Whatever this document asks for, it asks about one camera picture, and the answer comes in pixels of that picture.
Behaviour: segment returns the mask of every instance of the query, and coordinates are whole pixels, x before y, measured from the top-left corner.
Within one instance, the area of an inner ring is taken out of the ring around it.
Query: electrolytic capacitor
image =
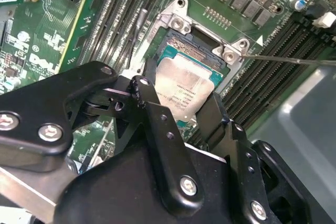
[[[304,0],[290,0],[289,7],[296,12],[300,12],[304,9],[306,3]]]

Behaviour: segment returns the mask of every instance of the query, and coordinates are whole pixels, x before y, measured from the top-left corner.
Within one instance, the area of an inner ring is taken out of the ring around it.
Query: bolt head
[[[237,128],[239,131],[244,131],[244,129],[243,129],[239,124],[237,124],[237,123],[236,123],[236,128]]]
[[[172,27],[175,29],[175,30],[180,30],[183,28],[183,25],[184,25],[184,22],[179,19],[179,18],[175,18],[173,21],[172,21]]]
[[[189,196],[194,196],[197,193],[197,186],[195,182],[188,177],[181,178],[180,186],[182,191]]]
[[[39,137],[47,142],[54,142],[62,137],[62,130],[57,125],[44,125],[38,130]]]
[[[108,74],[108,75],[112,74],[112,70],[109,67],[102,67],[100,70],[105,74]]]
[[[251,202],[252,211],[259,220],[266,220],[266,212],[259,202]]]
[[[140,78],[140,82],[144,85],[149,85],[149,81],[146,78]]]
[[[270,147],[268,144],[265,144],[265,143],[264,143],[264,148],[265,148],[268,152],[271,152],[271,151],[272,151],[271,147]]]
[[[0,114],[0,131],[10,131],[19,125],[19,119],[12,114]]]

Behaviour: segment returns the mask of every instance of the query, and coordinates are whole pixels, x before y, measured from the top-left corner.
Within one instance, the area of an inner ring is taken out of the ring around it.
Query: capacitor
[[[304,9],[306,3],[304,0],[290,0],[289,7],[296,12],[300,12]]]
[[[13,89],[18,88],[21,85],[21,80],[19,77],[10,77],[7,78],[3,86],[8,90],[12,91]]]

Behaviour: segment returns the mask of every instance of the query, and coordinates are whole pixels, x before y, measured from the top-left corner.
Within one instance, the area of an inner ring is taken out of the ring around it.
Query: mounting screw hole
[[[121,111],[124,108],[124,104],[122,102],[117,102],[114,106],[116,111]]]
[[[179,7],[184,7],[185,6],[185,1],[184,0],[178,0],[177,4],[179,5]]]
[[[171,132],[168,132],[166,136],[169,140],[173,140],[175,138],[174,134]]]
[[[275,9],[275,13],[276,13],[276,14],[280,14],[280,13],[282,13],[282,10],[283,10],[283,7],[282,7],[282,6],[278,6],[278,7]]]
[[[251,167],[251,166],[248,167],[248,171],[249,171],[250,173],[252,173],[252,174],[255,172],[254,169],[253,169],[253,167]]]
[[[246,48],[246,47],[247,47],[247,41],[245,41],[245,40],[241,41],[241,42],[239,43],[239,47],[240,47],[241,49]]]
[[[162,121],[167,121],[167,116],[166,115],[161,115],[160,118],[161,118]]]

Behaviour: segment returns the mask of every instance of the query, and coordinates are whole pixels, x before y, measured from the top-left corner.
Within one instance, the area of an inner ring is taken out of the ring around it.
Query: black metal bracket
[[[160,105],[148,78],[117,78],[108,66],[91,62],[4,94],[0,104],[0,115],[17,119],[8,127],[10,122],[6,125],[0,116],[0,166],[39,173],[55,170],[71,146],[72,131],[108,115],[115,118],[117,154],[146,146],[169,213],[185,218],[202,208],[205,193],[199,175],[171,111]],[[208,149],[230,165],[228,202],[234,221],[332,223],[270,145],[247,140],[244,129],[229,119],[218,94],[209,96],[196,117]],[[41,135],[41,128],[49,125],[60,130],[57,138]]]
[[[209,151],[230,164],[229,201],[234,219],[242,223],[333,223],[270,144],[252,144],[244,129],[229,120],[218,94],[207,99],[196,117]]]
[[[22,103],[22,97],[29,106]],[[15,129],[0,134],[2,150],[11,150],[2,156],[0,165],[33,172],[56,169],[71,146],[72,130],[108,115],[130,125],[120,132],[123,142],[117,145],[126,147],[131,139],[136,142],[141,130],[145,134],[162,202],[171,214],[190,217],[202,207],[203,187],[174,118],[160,105],[153,84],[145,77],[117,80],[108,66],[91,62],[5,94],[0,102],[2,111],[20,118]],[[39,128],[47,124],[58,126],[62,136],[53,142],[41,139]],[[182,189],[183,178],[193,183],[195,193]]]
[[[92,62],[2,95],[0,114],[13,115],[19,122],[14,129],[1,131],[0,165],[36,172],[60,167],[72,144],[71,122],[82,101],[116,79],[113,69]],[[54,125],[61,137],[43,140],[39,129],[44,125]]]

